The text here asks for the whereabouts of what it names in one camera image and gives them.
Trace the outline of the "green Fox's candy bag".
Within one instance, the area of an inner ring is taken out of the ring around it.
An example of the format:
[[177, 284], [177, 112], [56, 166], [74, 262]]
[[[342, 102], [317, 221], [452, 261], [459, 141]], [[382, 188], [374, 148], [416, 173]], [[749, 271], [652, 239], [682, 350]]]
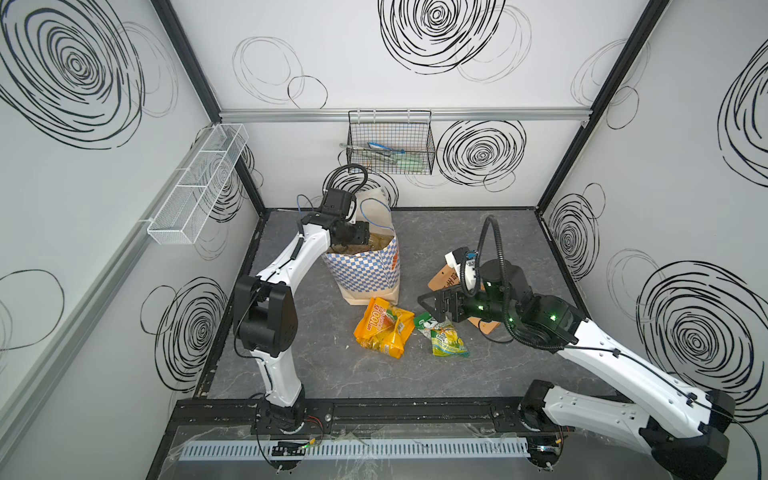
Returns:
[[450, 320], [438, 321], [424, 312], [414, 319], [416, 329], [430, 341], [435, 357], [468, 357], [469, 351]]

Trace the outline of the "black corner frame post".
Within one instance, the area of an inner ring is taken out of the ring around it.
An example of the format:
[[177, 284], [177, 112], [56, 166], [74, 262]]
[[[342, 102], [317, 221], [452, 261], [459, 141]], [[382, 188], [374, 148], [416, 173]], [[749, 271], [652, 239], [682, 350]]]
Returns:
[[[172, 2], [169, 0], [151, 0], [150, 3], [186, 72], [209, 121], [212, 123], [219, 123], [222, 120], [221, 107], [203, 72], [200, 62], [195, 55], [194, 49], [184, 31]], [[238, 178], [245, 188], [247, 198], [252, 203], [256, 213], [261, 219], [267, 219], [269, 216], [268, 209], [264, 204], [250, 171], [240, 160], [237, 161], [234, 169], [237, 172]]]

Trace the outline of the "white mesh shelf tray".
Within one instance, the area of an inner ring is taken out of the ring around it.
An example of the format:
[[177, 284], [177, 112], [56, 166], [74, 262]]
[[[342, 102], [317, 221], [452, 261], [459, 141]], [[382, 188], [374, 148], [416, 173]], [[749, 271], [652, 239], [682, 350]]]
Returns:
[[147, 227], [156, 243], [196, 243], [247, 141], [246, 128], [239, 123], [218, 123], [202, 130], [191, 159]]

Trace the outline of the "blue checkered paper bag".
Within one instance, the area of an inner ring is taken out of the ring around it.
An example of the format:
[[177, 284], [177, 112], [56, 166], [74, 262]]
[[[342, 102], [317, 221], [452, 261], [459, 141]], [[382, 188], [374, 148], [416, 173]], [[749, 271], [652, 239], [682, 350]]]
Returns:
[[356, 194], [356, 200], [355, 225], [367, 222], [370, 239], [360, 246], [332, 245], [323, 255], [324, 264], [348, 304], [367, 305], [374, 298], [397, 304], [400, 245], [385, 190], [365, 190]]

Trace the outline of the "green item in basket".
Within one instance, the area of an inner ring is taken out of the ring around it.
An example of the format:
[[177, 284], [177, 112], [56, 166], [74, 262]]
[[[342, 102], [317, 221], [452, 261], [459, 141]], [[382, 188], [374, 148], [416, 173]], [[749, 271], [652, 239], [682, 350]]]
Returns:
[[395, 172], [418, 173], [430, 169], [429, 158], [422, 152], [395, 149], [375, 142], [366, 146], [341, 144], [351, 154], [354, 163], [367, 168], [394, 170]]

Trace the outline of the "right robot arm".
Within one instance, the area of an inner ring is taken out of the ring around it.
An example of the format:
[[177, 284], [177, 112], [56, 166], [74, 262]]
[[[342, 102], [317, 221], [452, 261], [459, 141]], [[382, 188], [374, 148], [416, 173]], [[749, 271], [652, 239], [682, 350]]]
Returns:
[[716, 478], [728, 458], [734, 399], [674, 378], [569, 302], [535, 293], [523, 270], [505, 258], [494, 216], [485, 218], [481, 233], [493, 236], [494, 258], [483, 260], [483, 240], [474, 249], [452, 251], [446, 261], [458, 270], [457, 284], [419, 296], [419, 305], [437, 321], [497, 322], [513, 341], [569, 360], [625, 397], [607, 400], [535, 380], [518, 404], [523, 426], [533, 432], [590, 431], [651, 456], [678, 479]]

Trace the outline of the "right back corner post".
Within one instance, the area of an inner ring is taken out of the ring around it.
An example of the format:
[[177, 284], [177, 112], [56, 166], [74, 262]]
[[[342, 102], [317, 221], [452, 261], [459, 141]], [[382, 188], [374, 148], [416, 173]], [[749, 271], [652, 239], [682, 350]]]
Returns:
[[622, 81], [628, 75], [630, 68], [634, 65], [641, 49], [646, 45], [669, 4], [669, 0], [650, 0], [647, 3], [592, 104], [592, 114], [590, 115], [590, 119], [584, 126], [579, 128], [573, 137], [573, 140], [566, 149], [565, 154], [544, 190], [544, 193], [539, 199], [536, 205], [536, 210], [539, 214], [543, 214], [554, 200], [556, 193], [575, 165], [582, 150], [597, 128], [599, 120], [606, 112], [610, 101], [618, 92]]

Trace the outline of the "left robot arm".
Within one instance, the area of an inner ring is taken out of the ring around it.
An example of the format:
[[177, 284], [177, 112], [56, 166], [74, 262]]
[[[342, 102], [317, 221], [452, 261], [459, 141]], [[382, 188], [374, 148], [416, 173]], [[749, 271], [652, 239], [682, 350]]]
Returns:
[[305, 389], [291, 346], [298, 332], [294, 293], [333, 245], [365, 245], [370, 228], [353, 220], [354, 193], [331, 188], [317, 211], [297, 220], [291, 242], [257, 275], [240, 277], [233, 300], [233, 336], [258, 365], [265, 386], [266, 414], [285, 432], [299, 430], [306, 415]]

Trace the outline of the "black front rail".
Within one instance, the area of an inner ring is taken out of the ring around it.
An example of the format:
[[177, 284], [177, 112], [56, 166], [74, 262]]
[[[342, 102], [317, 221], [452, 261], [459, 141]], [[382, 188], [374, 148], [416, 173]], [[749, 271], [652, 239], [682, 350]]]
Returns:
[[[304, 418], [317, 418], [327, 433], [362, 425], [472, 424], [493, 433], [533, 435], [518, 412], [520, 397], [306, 399]], [[261, 399], [188, 399], [179, 401], [166, 430], [191, 426], [252, 426], [261, 434], [278, 433], [277, 409]]]

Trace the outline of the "yellow gummy candy bag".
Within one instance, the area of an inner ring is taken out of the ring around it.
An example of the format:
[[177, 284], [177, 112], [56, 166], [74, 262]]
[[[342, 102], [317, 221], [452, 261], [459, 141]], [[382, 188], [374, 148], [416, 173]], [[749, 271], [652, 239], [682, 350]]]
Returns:
[[354, 338], [365, 349], [400, 359], [415, 329], [414, 319], [413, 312], [398, 308], [383, 298], [373, 298], [354, 330]]

